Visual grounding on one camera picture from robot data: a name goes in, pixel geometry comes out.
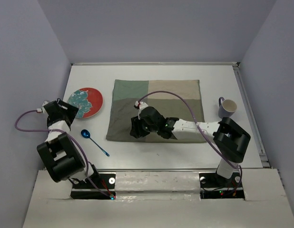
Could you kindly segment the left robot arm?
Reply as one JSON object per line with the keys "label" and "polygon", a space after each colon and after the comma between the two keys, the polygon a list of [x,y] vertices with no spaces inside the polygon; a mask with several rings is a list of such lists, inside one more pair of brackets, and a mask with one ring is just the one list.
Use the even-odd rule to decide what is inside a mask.
{"label": "left robot arm", "polygon": [[91,188],[98,186],[99,172],[69,134],[78,108],[57,99],[44,101],[41,111],[47,115],[49,134],[45,142],[37,146],[37,151],[53,181],[72,180],[84,182]]}

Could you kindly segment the red floral plate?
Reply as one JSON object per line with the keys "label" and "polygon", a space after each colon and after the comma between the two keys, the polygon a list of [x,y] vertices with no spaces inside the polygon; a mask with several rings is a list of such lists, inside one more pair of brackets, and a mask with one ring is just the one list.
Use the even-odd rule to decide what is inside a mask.
{"label": "red floral plate", "polygon": [[84,87],[73,92],[67,103],[78,108],[76,118],[86,119],[97,114],[103,105],[103,96],[95,88]]}

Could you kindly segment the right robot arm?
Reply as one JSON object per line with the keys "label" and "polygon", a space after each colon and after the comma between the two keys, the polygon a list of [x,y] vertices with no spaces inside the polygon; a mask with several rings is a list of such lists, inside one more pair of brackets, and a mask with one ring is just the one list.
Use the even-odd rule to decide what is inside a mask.
{"label": "right robot arm", "polygon": [[189,140],[202,137],[218,152],[221,161],[214,174],[218,186],[231,181],[233,173],[244,160],[251,136],[234,120],[224,117],[219,122],[191,122],[176,117],[164,117],[147,106],[131,118],[130,135],[136,139],[156,133],[164,139]]}

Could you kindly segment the green patchwork cloth placemat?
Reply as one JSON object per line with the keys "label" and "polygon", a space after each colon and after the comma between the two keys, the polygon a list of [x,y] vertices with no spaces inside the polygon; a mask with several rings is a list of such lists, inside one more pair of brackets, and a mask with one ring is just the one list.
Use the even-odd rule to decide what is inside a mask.
{"label": "green patchwork cloth placemat", "polygon": [[136,139],[130,136],[131,118],[138,114],[134,104],[140,98],[164,117],[204,122],[199,80],[115,80],[106,139],[114,142],[175,143],[156,133]]}

